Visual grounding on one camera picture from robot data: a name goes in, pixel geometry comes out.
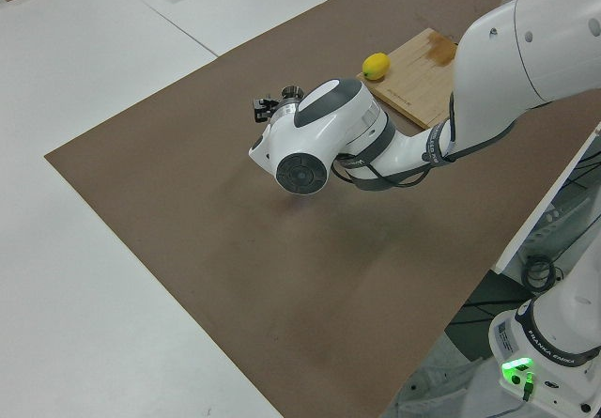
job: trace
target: yellow fruit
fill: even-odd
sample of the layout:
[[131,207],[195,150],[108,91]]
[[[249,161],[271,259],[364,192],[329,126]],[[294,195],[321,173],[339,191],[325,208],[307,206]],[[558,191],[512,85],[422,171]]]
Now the yellow fruit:
[[367,80],[379,80],[391,66],[391,59],[386,54],[372,54],[363,61],[363,77]]

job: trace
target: cable connector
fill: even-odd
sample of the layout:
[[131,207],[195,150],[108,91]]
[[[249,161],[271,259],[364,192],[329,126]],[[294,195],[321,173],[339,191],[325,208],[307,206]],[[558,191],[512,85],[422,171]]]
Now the cable connector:
[[530,395],[532,394],[532,391],[534,390],[534,374],[533,373],[528,373],[526,375],[526,383],[524,384],[524,396],[522,397],[523,400],[528,401],[530,399]]

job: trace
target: black band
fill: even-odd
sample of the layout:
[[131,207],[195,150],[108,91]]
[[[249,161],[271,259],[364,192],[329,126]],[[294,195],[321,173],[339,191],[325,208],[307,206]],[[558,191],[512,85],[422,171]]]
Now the black band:
[[442,152],[440,151],[440,134],[442,133],[442,128],[444,124],[446,124],[446,120],[444,122],[440,122],[440,124],[432,127],[430,134],[428,134],[428,140],[425,143],[425,154],[424,161],[430,162],[433,166],[442,166],[444,164],[452,163],[451,160],[446,159],[442,156]]
[[339,155],[336,158],[336,161],[338,161],[345,169],[357,169],[358,167],[364,167],[381,155],[381,153],[393,140],[395,133],[396,127],[387,114],[384,130],[379,134],[378,138],[376,138],[372,144],[367,146],[357,155]]
[[593,348],[581,354],[571,354],[555,348],[536,327],[536,323],[534,322],[534,301],[531,300],[523,315],[519,315],[516,312],[516,321],[522,325],[528,341],[530,341],[536,350],[553,363],[572,368],[583,366],[599,355],[599,348]]

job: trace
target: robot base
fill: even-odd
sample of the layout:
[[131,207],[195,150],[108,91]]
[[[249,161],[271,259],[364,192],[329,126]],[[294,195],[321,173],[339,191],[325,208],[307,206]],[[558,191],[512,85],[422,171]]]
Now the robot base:
[[[528,302],[519,311],[523,313],[527,306]],[[580,367],[556,364],[532,345],[515,315],[516,310],[497,315],[488,331],[501,387],[522,397],[530,375],[533,405],[558,418],[593,418],[601,408],[599,357]]]

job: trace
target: yellow lemon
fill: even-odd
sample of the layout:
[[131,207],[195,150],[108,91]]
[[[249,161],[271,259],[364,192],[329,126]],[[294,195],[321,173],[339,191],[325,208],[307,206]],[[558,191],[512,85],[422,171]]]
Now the yellow lemon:
[[379,80],[391,66],[391,59],[386,54],[372,54],[363,61],[363,77],[367,80]]

